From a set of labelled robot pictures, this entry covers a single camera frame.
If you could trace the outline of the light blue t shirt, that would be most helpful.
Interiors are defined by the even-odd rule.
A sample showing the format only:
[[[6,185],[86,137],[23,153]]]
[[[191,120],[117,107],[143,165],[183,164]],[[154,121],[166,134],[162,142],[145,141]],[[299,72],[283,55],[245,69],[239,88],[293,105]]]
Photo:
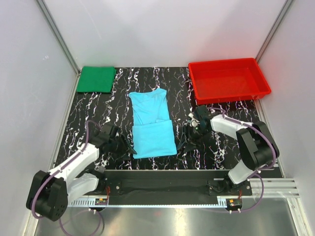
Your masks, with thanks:
[[[167,91],[157,88],[151,92],[131,92],[133,111],[134,159],[172,156],[177,154]]]

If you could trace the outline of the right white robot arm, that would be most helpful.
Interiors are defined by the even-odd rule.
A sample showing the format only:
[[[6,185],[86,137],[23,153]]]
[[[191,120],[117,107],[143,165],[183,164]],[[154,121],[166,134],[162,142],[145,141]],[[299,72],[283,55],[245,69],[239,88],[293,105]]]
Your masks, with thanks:
[[[211,132],[220,132],[235,139],[241,157],[223,180],[208,185],[216,193],[236,194],[241,185],[255,174],[272,168],[280,155],[279,148],[264,122],[243,122],[222,114],[190,114],[183,127],[177,150],[183,149],[186,153],[198,149],[205,136]]]

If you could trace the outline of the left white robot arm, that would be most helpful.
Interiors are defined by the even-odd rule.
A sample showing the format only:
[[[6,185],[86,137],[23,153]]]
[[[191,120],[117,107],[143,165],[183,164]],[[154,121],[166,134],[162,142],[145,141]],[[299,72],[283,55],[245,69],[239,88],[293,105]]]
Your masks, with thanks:
[[[26,202],[33,217],[57,221],[69,203],[87,193],[100,195],[107,190],[103,171],[87,167],[109,153],[119,159],[137,153],[120,128],[112,124],[102,126],[94,135],[87,130],[86,141],[73,155],[47,172],[38,171]]]

